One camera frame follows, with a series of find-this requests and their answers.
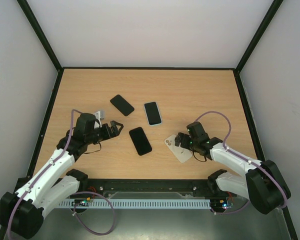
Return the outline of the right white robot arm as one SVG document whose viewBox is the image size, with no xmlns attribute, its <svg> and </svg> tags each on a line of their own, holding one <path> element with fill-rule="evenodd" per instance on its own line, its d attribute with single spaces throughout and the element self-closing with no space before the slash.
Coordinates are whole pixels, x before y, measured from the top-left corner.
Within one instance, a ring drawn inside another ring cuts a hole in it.
<svg viewBox="0 0 300 240">
<path fill-rule="evenodd" d="M 178 133 L 174 139 L 177 147 L 198 153 L 205 160 L 220 163 L 225 169 L 212 173 L 207 179 L 208 191 L 219 196 L 230 192 L 247 199 L 254 208 L 266 215 L 275 208 L 285 208 L 291 191 L 278 166 L 271 160 L 250 158 L 226 145 L 224 140 L 209 137 L 202 124 L 195 121 L 187 133 Z"/>
</svg>

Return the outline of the beige phone case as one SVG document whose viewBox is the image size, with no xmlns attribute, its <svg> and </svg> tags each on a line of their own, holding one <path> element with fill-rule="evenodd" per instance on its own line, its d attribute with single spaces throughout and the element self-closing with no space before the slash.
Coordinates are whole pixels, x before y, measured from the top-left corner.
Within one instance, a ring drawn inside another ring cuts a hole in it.
<svg viewBox="0 0 300 240">
<path fill-rule="evenodd" d="M 173 134 L 164 140 L 165 145 L 168 149 L 173 153 L 173 155 L 177 158 L 177 160 L 183 164 L 189 159 L 193 157 L 193 154 L 190 150 L 182 148 L 180 146 L 175 145 L 176 135 Z"/>
</svg>

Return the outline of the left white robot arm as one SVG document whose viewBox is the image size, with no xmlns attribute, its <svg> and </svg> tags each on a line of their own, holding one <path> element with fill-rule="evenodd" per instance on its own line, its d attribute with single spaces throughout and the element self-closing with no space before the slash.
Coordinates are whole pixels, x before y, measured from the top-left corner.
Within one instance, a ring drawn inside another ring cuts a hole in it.
<svg viewBox="0 0 300 240">
<path fill-rule="evenodd" d="M 89 145 L 120 135 L 123 124 L 112 120 L 102 123 L 102 112 L 81 113 L 70 119 L 70 128 L 56 146 L 43 167 L 14 193 L 6 192 L 0 200 L 0 224 L 6 236 L 12 232 L 25 239 L 32 238 L 41 228 L 47 215 L 70 196 L 98 196 L 87 189 L 88 176 L 76 169 L 68 171 Z"/>
</svg>

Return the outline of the purple phone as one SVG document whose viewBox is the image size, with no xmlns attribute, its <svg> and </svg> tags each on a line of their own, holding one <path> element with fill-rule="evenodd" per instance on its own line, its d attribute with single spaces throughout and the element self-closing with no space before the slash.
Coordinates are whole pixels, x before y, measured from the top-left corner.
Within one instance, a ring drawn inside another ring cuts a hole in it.
<svg viewBox="0 0 300 240">
<path fill-rule="evenodd" d="M 129 136 L 139 156 L 143 156 L 152 151 L 152 146 L 142 127 L 131 129 Z"/>
</svg>

